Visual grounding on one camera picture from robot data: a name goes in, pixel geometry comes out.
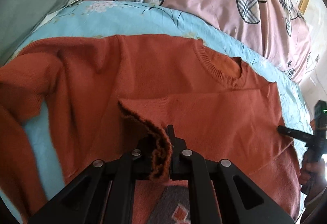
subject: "silver screw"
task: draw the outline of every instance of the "silver screw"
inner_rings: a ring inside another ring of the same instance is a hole
[[[221,165],[224,167],[229,167],[231,165],[231,162],[229,160],[222,160]]]
[[[103,165],[103,161],[102,161],[102,160],[95,160],[95,161],[93,162],[93,166],[94,166],[94,167],[99,168],[99,167],[101,167],[102,165]]]
[[[132,151],[132,155],[135,156],[135,157],[141,155],[141,153],[142,153],[142,152],[141,152],[141,150],[139,150],[139,149],[134,149],[134,150]]]
[[[189,157],[192,155],[192,150],[189,150],[189,149],[185,149],[182,151],[182,154],[186,157]]]

